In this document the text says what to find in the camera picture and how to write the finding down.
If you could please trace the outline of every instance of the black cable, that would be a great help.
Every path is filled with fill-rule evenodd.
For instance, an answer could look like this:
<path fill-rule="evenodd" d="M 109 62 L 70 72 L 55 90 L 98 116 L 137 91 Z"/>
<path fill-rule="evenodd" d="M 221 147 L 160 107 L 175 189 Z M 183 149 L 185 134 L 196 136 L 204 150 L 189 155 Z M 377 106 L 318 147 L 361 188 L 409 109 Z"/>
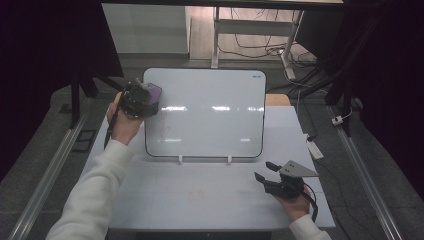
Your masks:
<path fill-rule="evenodd" d="M 343 224 L 340 222 L 340 220 L 339 220 L 339 216 L 337 216 L 337 213 L 336 213 L 336 212 L 335 212 L 335 211 L 331 208 L 331 206 L 330 206 L 330 205 L 328 205 L 328 208 L 330 208 L 330 211 L 331 211 L 332 213 L 334 213 L 334 215 L 336 216 L 336 217 L 335 217 L 336 222 L 337 222 L 337 224 L 340 226 L 340 228 L 342 229 L 342 231 L 343 231 L 343 233 L 345 234 L 345 236 L 347 237 L 347 239 L 348 239 L 348 240 L 351 240 L 351 238 L 350 238 L 349 234 L 347 233 L 346 229 L 344 228 Z"/>
<path fill-rule="evenodd" d="M 315 195 L 315 191 L 307 183 L 305 183 L 305 185 L 309 188 L 309 190 L 311 190 L 312 194 L 314 195 L 314 201 L 316 202 L 317 201 L 317 196 Z"/>
<path fill-rule="evenodd" d="M 293 57 L 293 53 L 291 52 L 289 53 L 289 56 L 291 57 L 291 60 L 289 59 L 289 61 L 298 68 L 305 68 L 305 67 L 311 67 L 316 65 L 315 62 L 301 62 L 301 61 L 295 60 Z"/>
<path fill-rule="evenodd" d="M 261 58 L 261 57 L 268 57 L 269 56 L 268 54 L 258 55 L 258 56 L 248 56 L 248 55 L 244 55 L 244 54 L 236 53 L 236 52 L 227 52 L 227 51 L 222 50 L 219 47 L 219 45 L 218 45 L 218 49 L 219 49 L 219 51 L 221 51 L 223 53 L 234 54 L 234 55 L 238 55 L 238 56 L 242 56 L 242 57 L 247 57 L 247 58 Z"/>
<path fill-rule="evenodd" d="M 268 48 L 266 50 L 266 53 L 269 56 L 278 56 L 278 55 L 281 55 L 281 54 L 278 53 L 278 50 L 284 50 L 284 48 L 281 48 L 281 47 Z"/>
<path fill-rule="evenodd" d="M 312 208 L 314 209 L 314 211 L 312 212 L 312 217 L 311 218 L 312 218 L 312 221 L 315 222 L 315 220 L 317 219 L 317 215 L 318 215 L 318 205 L 317 205 L 316 201 L 314 201 L 311 198 L 311 196 L 309 196 L 308 194 L 306 194 L 303 191 L 299 191 L 299 193 L 300 193 L 300 195 L 302 195 L 304 198 L 306 198 L 306 200 L 308 200 L 311 203 Z"/>
<path fill-rule="evenodd" d="M 234 16 L 233 16 L 233 11 L 234 11 L 234 13 L 237 15 L 237 18 L 240 18 L 239 17 L 239 15 L 238 15 L 238 13 L 233 9 L 233 8 L 231 8 L 231 19 L 234 19 Z M 275 20 L 274 21 L 276 21 L 277 20 L 277 17 L 278 17 L 278 12 L 279 12 L 279 10 L 277 10 L 277 14 L 276 14 L 276 16 L 275 16 Z M 281 43 L 281 44 L 273 44 L 273 45 L 269 45 L 269 41 L 271 40 L 271 37 L 268 39 L 268 42 L 266 43 L 266 45 L 262 45 L 262 46 L 244 46 L 244 45 L 241 45 L 240 44 L 240 42 L 239 42 L 239 40 L 238 40 L 238 37 L 237 37 L 237 34 L 234 34 L 234 37 L 235 37 L 235 39 L 236 39 L 236 43 L 237 43 L 237 45 L 239 46 L 239 47 L 241 47 L 241 48 L 265 48 L 265 51 L 267 51 L 267 47 L 280 47 L 280 48 L 282 48 L 283 46 L 285 46 L 287 43 Z"/>
<path fill-rule="evenodd" d="M 304 52 L 304 53 L 299 54 L 299 56 L 297 56 L 297 60 L 299 60 L 300 56 L 306 55 L 308 53 L 311 53 L 311 52 L 307 51 L 307 52 Z"/>
<path fill-rule="evenodd" d="M 110 137 L 112 136 L 112 131 L 113 131 L 113 128 L 115 127 L 116 119 L 118 118 L 119 109 L 120 108 L 118 104 L 115 112 L 113 113 L 112 119 L 110 120 L 109 127 L 107 128 L 107 131 L 106 131 L 104 148 L 106 148 L 107 144 L 109 143 Z"/>
<path fill-rule="evenodd" d="M 341 197 L 342 197 L 342 199 L 343 199 L 343 203 L 344 203 L 344 205 L 345 205 L 345 207 L 346 207 L 346 210 L 347 210 L 347 213 L 349 214 L 349 216 L 359 225 L 359 226 L 361 226 L 362 228 L 364 228 L 367 232 L 368 232 L 368 234 L 371 236 L 371 238 L 372 239 L 376 239 L 375 237 L 374 237 L 374 235 L 372 235 L 371 234 L 371 232 L 370 232 L 370 230 L 367 228 L 367 227 L 365 227 L 362 223 L 360 223 L 353 215 L 352 215 L 352 213 L 350 212 L 350 210 L 349 210 L 349 206 L 347 205 L 347 202 L 346 202 L 346 199 L 345 199 L 345 197 L 344 197 L 344 194 L 343 194 L 343 188 L 342 188 L 342 186 L 341 186 L 341 184 L 340 184 L 340 180 L 339 180 L 339 178 L 333 173 L 333 172 L 331 172 L 330 171 L 330 169 L 328 169 L 325 165 L 323 165 L 322 163 L 320 163 L 320 162 L 318 162 L 318 161 L 314 161 L 314 163 L 316 163 L 316 164 L 318 164 L 319 166 L 321 166 L 321 167 L 323 167 L 328 173 L 330 173 L 330 175 L 332 175 L 333 176 L 333 178 L 334 179 L 336 179 L 336 182 L 337 182 L 337 185 L 339 186 L 339 189 L 340 189 L 340 194 L 341 194 Z"/>
<path fill-rule="evenodd" d="M 264 12 L 265 12 L 265 9 L 261 9 L 258 13 L 256 13 L 257 16 L 253 20 L 256 20 L 256 19 L 262 17 L 262 15 L 264 15 Z"/>
<path fill-rule="evenodd" d="M 316 71 L 316 68 L 312 69 L 303 78 L 299 79 L 296 83 L 301 82 L 301 81 L 303 81 L 304 79 L 306 79 L 308 77 L 312 77 L 313 75 L 315 75 L 315 71 Z M 272 87 L 272 88 L 266 90 L 266 93 L 269 93 L 270 91 L 273 91 L 273 90 L 285 88 L 285 87 L 288 87 L 288 86 L 291 86 L 291 85 L 294 85 L 294 84 L 292 82 L 289 82 L 289 83 L 287 83 L 285 85 L 282 85 L 282 86 Z"/>
<path fill-rule="evenodd" d="M 315 222 L 315 220 L 317 219 L 317 215 L 318 215 L 318 205 L 316 203 L 316 196 L 315 196 L 315 192 L 312 190 L 312 188 L 307 185 L 306 183 L 304 183 L 305 185 L 307 185 L 312 192 L 314 193 L 315 196 L 315 200 L 311 198 L 311 196 L 309 196 L 307 193 L 305 193 L 305 191 L 302 189 L 298 189 L 296 186 L 294 186 L 293 184 L 289 183 L 289 182 L 285 182 L 286 186 L 295 190 L 296 192 L 298 192 L 300 195 L 302 195 L 302 197 L 304 197 L 306 200 L 308 200 L 309 203 L 311 203 L 312 208 L 314 209 L 314 211 L 312 212 L 312 221 Z"/>
<path fill-rule="evenodd" d="M 313 85 L 306 85 L 306 83 L 307 82 L 309 82 L 311 79 L 312 79 L 312 77 L 314 77 L 316 74 L 318 74 L 319 72 L 321 72 L 321 68 L 318 68 L 318 67 L 315 67 L 314 69 L 313 69 L 313 73 L 311 74 L 311 75 L 309 75 L 308 77 L 305 77 L 305 78 L 302 78 L 301 80 L 299 80 L 299 81 L 297 81 L 296 83 L 298 83 L 298 84 L 295 84 L 296 86 L 293 88 L 293 89 L 291 89 L 288 93 L 287 93 L 287 96 L 289 97 L 289 98 L 292 98 L 292 96 L 291 96 L 291 94 L 292 94 L 292 92 L 294 92 L 295 90 L 297 90 L 297 89 L 299 89 L 299 88 L 302 88 L 302 87 L 312 87 Z"/>

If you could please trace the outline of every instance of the white table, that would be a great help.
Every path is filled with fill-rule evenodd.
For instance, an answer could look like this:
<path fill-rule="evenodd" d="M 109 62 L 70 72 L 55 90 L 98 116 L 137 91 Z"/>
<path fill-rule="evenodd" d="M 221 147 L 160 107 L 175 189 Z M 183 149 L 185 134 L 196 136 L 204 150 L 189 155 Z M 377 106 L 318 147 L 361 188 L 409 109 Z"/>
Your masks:
<path fill-rule="evenodd" d="M 103 151 L 103 122 L 84 168 Z M 284 165 L 294 160 L 315 170 L 293 107 L 266 107 L 264 148 L 254 159 L 154 158 L 144 147 L 140 129 L 130 147 L 136 155 L 114 206 L 111 229 L 130 231 L 272 231 L 290 223 L 281 206 L 255 180 L 258 172 L 278 181 L 266 161 Z M 305 178 L 317 195 L 319 227 L 334 227 L 318 178 Z"/>

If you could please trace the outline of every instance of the whiteboard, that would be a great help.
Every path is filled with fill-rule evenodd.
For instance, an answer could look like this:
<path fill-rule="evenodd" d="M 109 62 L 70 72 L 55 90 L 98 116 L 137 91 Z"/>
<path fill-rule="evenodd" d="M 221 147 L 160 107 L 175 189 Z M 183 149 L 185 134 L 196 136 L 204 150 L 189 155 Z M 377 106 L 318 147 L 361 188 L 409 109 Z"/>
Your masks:
<path fill-rule="evenodd" d="M 263 72 L 150 68 L 143 81 L 162 88 L 159 112 L 145 121 L 155 157 L 257 157 L 265 116 Z"/>

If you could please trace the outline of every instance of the gray floor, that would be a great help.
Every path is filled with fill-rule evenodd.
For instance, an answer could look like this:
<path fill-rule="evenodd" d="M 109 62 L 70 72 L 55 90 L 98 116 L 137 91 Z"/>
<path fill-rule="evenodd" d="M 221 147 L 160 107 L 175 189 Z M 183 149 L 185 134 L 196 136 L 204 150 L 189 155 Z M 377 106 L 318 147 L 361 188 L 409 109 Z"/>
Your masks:
<path fill-rule="evenodd" d="M 189 61 L 184 59 L 140 59 L 138 57 L 122 59 L 124 72 L 128 79 L 141 76 L 149 67 L 193 67 L 208 68 L 210 61 Z M 221 62 L 221 68 L 260 69 L 267 76 L 267 88 L 286 85 L 279 62 Z M 298 76 L 308 69 L 296 70 Z M 98 82 L 101 90 L 90 110 L 90 116 L 83 126 L 84 131 L 97 131 L 103 119 L 107 105 L 112 101 L 113 89 Z M 286 93 L 291 89 L 280 89 Z M 373 207 L 360 184 L 358 175 L 352 166 L 337 129 L 330 122 L 328 106 L 323 102 L 324 93 L 317 92 L 297 104 L 296 97 L 291 100 L 298 108 L 299 121 L 304 132 L 318 134 L 316 144 L 325 158 L 316 163 L 328 203 L 331 206 L 337 227 L 326 229 L 333 239 L 386 239 Z M 9 175 L 0 186 L 0 239 L 6 239 L 22 210 L 53 157 L 70 123 L 68 113 L 60 114 L 63 104 L 69 104 L 69 88 L 56 92 L 52 97 L 52 106 L 44 122 L 22 153 Z M 352 138 L 355 140 L 366 161 L 373 179 L 391 214 L 401 230 L 404 239 L 423 239 L 424 204 L 412 189 L 390 155 L 364 128 L 354 111 L 351 117 Z M 32 227 L 28 239 L 43 239 L 51 225 L 60 217 L 61 209 L 72 186 L 77 181 L 84 166 L 90 148 L 87 142 L 74 144 L 66 163 L 59 174 L 43 209 Z M 111 239 L 133 239 L 134 233 L 111 232 Z M 272 239 L 294 239 L 289 231 L 273 233 Z"/>

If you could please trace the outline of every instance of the metal rail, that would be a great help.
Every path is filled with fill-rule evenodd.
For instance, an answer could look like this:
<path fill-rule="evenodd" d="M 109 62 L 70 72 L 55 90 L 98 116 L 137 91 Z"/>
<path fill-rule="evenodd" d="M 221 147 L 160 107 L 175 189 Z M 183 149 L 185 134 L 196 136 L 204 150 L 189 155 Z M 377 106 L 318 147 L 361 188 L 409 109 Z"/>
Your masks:
<path fill-rule="evenodd" d="M 330 106 L 327 106 L 329 114 L 334 117 L 335 114 Z M 364 160 L 361 157 L 360 152 L 356 148 L 355 142 L 352 137 L 348 137 L 345 131 L 338 127 L 338 134 L 342 143 L 349 155 L 350 160 L 352 161 L 353 166 L 355 167 L 356 173 L 359 176 L 359 180 L 362 183 L 362 186 L 365 189 L 365 192 L 368 195 L 368 199 L 371 202 L 374 210 L 376 211 L 377 217 L 380 220 L 381 226 L 383 227 L 384 232 L 388 239 L 391 240 L 402 240 L 402 234 L 393 219 L 392 214 L 390 213 L 389 208 L 386 205 L 383 197 L 378 191 L 371 174 L 368 172 L 366 165 L 364 164 Z"/>
<path fill-rule="evenodd" d="M 35 220 L 38 217 L 38 214 L 41 211 L 41 208 L 43 207 L 50 193 L 50 190 L 53 187 L 53 184 L 57 179 L 57 176 L 60 173 L 60 170 L 63 167 L 63 164 L 65 163 L 66 158 L 69 155 L 69 152 L 72 149 L 72 145 L 75 142 L 75 139 L 78 137 L 82 126 L 87 120 L 89 108 L 93 101 L 94 100 L 91 98 L 86 98 L 84 100 L 82 105 L 82 116 L 80 120 L 77 122 L 73 129 L 69 129 L 66 132 L 65 137 L 63 138 L 59 148 L 53 156 L 53 159 L 47 167 L 46 172 L 38 183 L 37 188 L 29 199 L 28 204 L 22 212 L 19 220 L 16 222 L 16 225 L 8 238 L 9 240 L 26 239 L 28 236 Z"/>

